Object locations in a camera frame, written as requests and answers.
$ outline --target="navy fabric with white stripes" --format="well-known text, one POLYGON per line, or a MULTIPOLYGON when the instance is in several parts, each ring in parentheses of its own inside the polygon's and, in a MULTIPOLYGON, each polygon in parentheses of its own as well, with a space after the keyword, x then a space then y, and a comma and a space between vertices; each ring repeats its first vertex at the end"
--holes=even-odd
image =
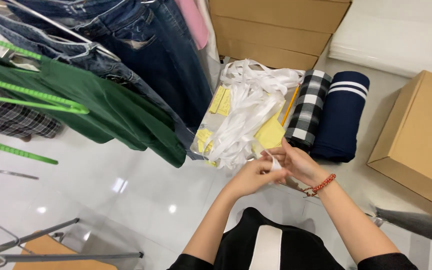
POLYGON ((311 157, 338 163, 348 163, 354 158, 369 84, 369 78, 356 71, 334 75, 322 108, 311 157))

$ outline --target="dark blue jeans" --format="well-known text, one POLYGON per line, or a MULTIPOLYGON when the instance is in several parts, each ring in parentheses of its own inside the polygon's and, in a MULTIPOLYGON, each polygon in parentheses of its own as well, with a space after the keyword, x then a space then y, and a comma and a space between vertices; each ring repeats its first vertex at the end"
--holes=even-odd
MULTIPOLYGON (((53 34, 59 34, 56 29, 53 30, 53 34)), ((91 71, 99 77, 114 81, 143 96, 173 118, 176 136, 188 151, 188 156, 193 159, 199 157, 189 150, 195 134, 186 127, 179 115, 135 72, 123 63, 97 52, 95 50, 97 43, 57 40, 34 26, 2 15, 0 15, 0 34, 20 48, 91 71)))
MULTIPOLYGON (((188 27, 174 0, 18 0, 114 52, 196 131, 212 93, 188 27)), ((20 12, 51 34, 54 27, 20 12)))

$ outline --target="cardboard box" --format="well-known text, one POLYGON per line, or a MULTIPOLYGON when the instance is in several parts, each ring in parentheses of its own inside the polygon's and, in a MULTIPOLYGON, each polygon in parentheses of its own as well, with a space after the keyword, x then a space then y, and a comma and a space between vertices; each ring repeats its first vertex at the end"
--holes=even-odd
POLYGON ((432 201, 432 73, 401 89, 368 165, 432 201))
POLYGON ((213 15, 333 34, 350 0, 210 0, 213 15))
POLYGON ((240 40, 253 44, 321 55, 331 34, 274 26, 212 15, 216 38, 240 40))
POLYGON ((219 54, 236 59, 250 58, 273 68, 312 69, 317 56, 285 50, 276 47, 248 43, 244 41, 218 37, 216 39, 219 54))

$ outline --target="forearm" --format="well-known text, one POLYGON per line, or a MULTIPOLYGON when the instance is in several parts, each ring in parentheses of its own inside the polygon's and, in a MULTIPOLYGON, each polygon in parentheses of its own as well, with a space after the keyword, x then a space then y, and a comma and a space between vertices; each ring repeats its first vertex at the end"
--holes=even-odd
POLYGON ((336 181, 319 190, 318 196, 356 263, 376 255, 399 252, 336 181))
POLYGON ((208 212, 199 224, 191 240, 183 250, 183 254, 192 255, 214 264, 219 243, 223 236, 231 209, 238 200, 227 192, 225 187, 214 200, 208 212))

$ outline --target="red bracelet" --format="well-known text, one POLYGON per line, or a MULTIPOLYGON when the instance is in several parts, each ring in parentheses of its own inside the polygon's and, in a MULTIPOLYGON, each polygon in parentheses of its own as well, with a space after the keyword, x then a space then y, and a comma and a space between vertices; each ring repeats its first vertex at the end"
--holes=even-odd
POLYGON ((322 189, 323 187, 326 187, 327 184, 329 184, 331 181, 333 181, 336 178, 336 175, 332 173, 331 175, 326 178, 326 180, 322 181, 321 184, 315 186, 315 187, 308 187, 303 189, 302 191, 308 195, 308 197, 314 197, 316 194, 318 194, 318 190, 322 189), (306 192, 306 190, 312 189, 312 194, 309 194, 309 192, 306 192))

